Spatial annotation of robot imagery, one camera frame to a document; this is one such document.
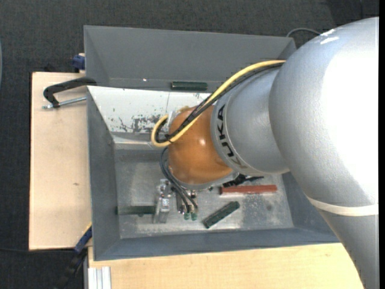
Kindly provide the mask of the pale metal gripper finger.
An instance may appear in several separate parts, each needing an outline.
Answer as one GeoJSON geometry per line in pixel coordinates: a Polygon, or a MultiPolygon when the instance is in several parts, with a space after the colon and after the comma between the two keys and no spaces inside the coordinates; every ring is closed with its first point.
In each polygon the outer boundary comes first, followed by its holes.
{"type": "Polygon", "coordinates": [[[156,204],[155,204],[155,212],[153,215],[153,223],[159,223],[159,217],[161,213],[161,208],[162,208],[162,196],[159,195],[156,204]]]}
{"type": "Polygon", "coordinates": [[[170,198],[161,199],[161,222],[166,222],[170,212],[170,198]]]}

